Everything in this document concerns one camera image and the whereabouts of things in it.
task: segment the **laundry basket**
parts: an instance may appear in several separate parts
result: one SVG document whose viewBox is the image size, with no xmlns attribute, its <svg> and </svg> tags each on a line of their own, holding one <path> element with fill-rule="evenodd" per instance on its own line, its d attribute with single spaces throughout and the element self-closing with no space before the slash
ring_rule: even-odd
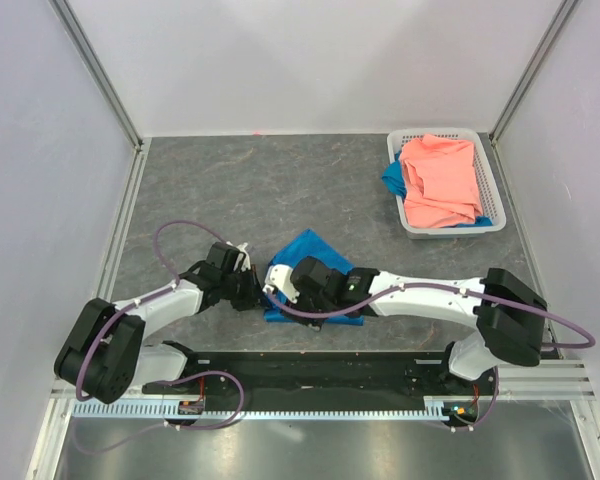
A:
<svg viewBox="0 0 600 480">
<path fill-rule="evenodd" d="M 489 217 L 493 225 L 491 227 L 415 228 L 407 222 L 402 198 L 396 195 L 400 222 L 407 231 L 407 236 L 413 239 L 471 237 L 502 230 L 507 223 L 507 217 L 504 214 L 502 199 L 500 198 L 496 180 L 489 165 L 489 159 L 476 132 L 465 128 L 412 128 L 408 130 L 396 130 L 391 132 L 387 137 L 389 163 L 396 161 L 395 155 L 402 149 L 405 143 L 414 138 L 422 138 L 427 133 L 438 137 L 454 140 L 470 140 L 473 142 L 475 145 L 474 166 L 478 188 L 480 189 L 480 202 L 482 203 L 484 216 Z"/>
</svg>

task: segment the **folded towel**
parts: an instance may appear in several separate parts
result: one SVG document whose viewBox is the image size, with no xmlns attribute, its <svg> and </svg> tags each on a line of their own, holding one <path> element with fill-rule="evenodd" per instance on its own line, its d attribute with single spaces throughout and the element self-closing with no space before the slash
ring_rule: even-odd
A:
<svg viewBox="0 0 600 480">
<path fill-rule="evenodd" d="M 394 195 L 399 195 L 404 202 L 407 196 L 407 188 L 402 177 L 402 166 L 400 165 L 400 154 L 402 150 L 395 154 L 395 161 L 391 162 L 382 174 L 382 181 L 387 186 L 387 189 Z M 493 222 L 489 217 L 478 215 L 475 223 L 458 223 L 449 225 L 446 228 L 455 227 L 491 227 Z"/>
<path fill-rule="evenodd" d="M 336 252 L 327 242 L 322 240 L 313 230 L 305 230 L 298 235 L 289 245 L 280 250 L 273 257 L 269 266 L 271 265 L 288 265 L 295 267 L 305 257 L 315 257 L 324 263 L 329 268 L 335 268 L 342 273 L 349 273 L 349 270 L 353 268 L 346 258 Z M 286 302 L 287 298 L 280 292 L 278 292 L 278 300 Z M 277 307 L 273 307 L 265 310 L 264 319 L 267 322 L 292 322 L 293 320 L 286 318 L 280 313 Z M 338 317 L 328 318 L 327 323 L 341 323 L 347 325 L 363 325 L 364 317 L 349 318 L 344 315 Z"/>
</svg>

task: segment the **white wall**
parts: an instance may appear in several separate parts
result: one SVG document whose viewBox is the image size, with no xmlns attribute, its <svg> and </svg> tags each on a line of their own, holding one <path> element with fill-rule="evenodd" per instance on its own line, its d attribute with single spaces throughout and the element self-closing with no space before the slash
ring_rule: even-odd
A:
<svg viewBox="0 0 600 480">
<path fill-rule="evenodd" d="M 0 479 L 24 478 L 131 160 L 47 0 L 0 0 Z"/>
<path fill-rule="evenodd" d="M 600 0 L 581 2 L 500 150 L 552 308 L 587 327 L 600 398 Z"/>
<path fill-rule="evenodd" d="M 559 0 L 71 0 L 149 136 L 493 127 Z"/>
</svg>

